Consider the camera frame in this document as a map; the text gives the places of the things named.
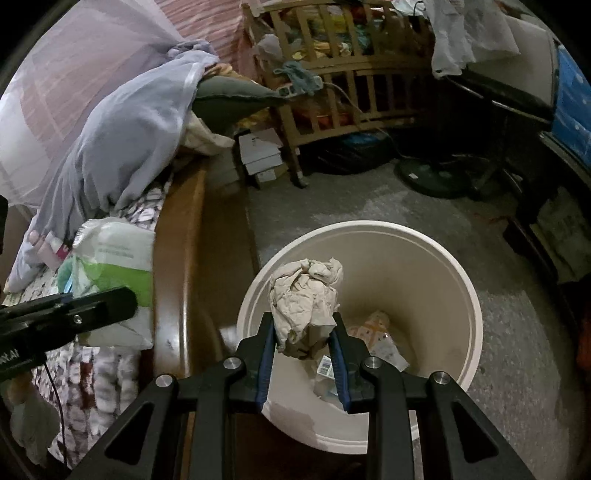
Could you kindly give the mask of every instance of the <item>blue container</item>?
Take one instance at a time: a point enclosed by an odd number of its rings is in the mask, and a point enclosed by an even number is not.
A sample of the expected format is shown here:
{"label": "blue container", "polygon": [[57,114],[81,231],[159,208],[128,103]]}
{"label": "blue container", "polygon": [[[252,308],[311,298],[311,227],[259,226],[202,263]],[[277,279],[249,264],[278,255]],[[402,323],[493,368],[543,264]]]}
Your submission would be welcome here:
{"label": "blue container", "polygon": [[556,110],[591,131],[591,85],[564,46],[558,48],[558,62],[560,79]]}
{"label": "blue container", "polygon": [[556,109],[552,133],[591,168],[591,132],[567,112]]}

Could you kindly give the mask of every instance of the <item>cardboard box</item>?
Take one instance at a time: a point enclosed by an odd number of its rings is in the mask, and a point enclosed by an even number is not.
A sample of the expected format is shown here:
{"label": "cardboard box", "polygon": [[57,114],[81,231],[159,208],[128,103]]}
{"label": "cardboard box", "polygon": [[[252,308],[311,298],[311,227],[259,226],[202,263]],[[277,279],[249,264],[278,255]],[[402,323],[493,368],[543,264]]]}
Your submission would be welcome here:
{"label": "cardboard box", "polygon": [[282,163],[281,165],[278,165],[273,168],[269,168],[269,170],[259,172],[255,175],[256,185],[260,189],[268,187],[269,185],[273,184],[274,180],[278,179],[286,172],[287,165],[285,163]]}
{"label": "cardboard box", "polygon": [[277,155],[279,153],[279,148],[282,147],[281,140],[274,128],[268,128],[253,134],[241,135],[238,138],[238,143],[240,145],[240,157],[242,163],[245,165],[256,162],[262,158]]}
{"label": "cardboard box", "polygon": [[271,155],[270,157],[260,158],[259,160],[252,161],[245,165],[246,171],[249,175],[254,175],[256,173],[269,170],[273,167],[278,167],[283,163],[281,159],[281,153],[277,151],[276,154]]}

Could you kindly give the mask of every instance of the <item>power strip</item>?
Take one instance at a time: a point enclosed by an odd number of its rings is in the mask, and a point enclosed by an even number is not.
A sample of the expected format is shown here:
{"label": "power strip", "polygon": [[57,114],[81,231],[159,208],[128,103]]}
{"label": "power strip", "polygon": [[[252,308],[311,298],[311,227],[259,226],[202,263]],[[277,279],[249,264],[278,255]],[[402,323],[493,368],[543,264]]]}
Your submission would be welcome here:
{"label": "power strip", "polygon": [[[324,88],[324,82],[320,75],[314,75],[314,83],[318,87],[317,90],[322,90]],[[277,93],[281,95],[283,98],[293,98],[299,95],[303,95],[302,93],[297,93],[293,83],[286,83],[285,85],[281,85],[277,90]]]}

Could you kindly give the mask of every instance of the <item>pillow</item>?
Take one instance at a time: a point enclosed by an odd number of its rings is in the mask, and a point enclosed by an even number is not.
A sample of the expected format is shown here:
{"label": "pillow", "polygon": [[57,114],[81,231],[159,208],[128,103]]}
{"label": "pillow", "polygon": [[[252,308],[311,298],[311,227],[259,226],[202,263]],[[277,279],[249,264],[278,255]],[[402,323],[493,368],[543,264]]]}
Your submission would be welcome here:
{"label": "pillow", "polygon": [[193,112],[213,133],[223,135],[243,118],[284,103],[281,95],[258,83],[217,75],[199,83]]}

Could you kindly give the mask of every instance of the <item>trash bin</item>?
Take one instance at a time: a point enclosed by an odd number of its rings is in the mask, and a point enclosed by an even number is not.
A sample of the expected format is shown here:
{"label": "trash bin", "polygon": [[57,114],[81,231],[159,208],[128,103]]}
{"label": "trash bin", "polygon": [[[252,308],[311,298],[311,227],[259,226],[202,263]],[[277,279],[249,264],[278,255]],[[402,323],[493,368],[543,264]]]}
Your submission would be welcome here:
{"label": "trash bin", "polygon": [[[343,322],[376,310],[389,314],[416,355],[413,373],[444,370],[466,390],[482,350],[482,313],[458,261],[429,237],[395,223],[354,220],[294,240],[259,272],[238,314],[238,338],[254,335],[270,310],[268,279],[287,262],[310,258],[343,264],[339,291]],[[368,414],[348,415],[313,392],[304,362],[275,354],[263,414],[295,440],[335,453],[367,451]],[[418,438],[411,412],[413,439]]]}

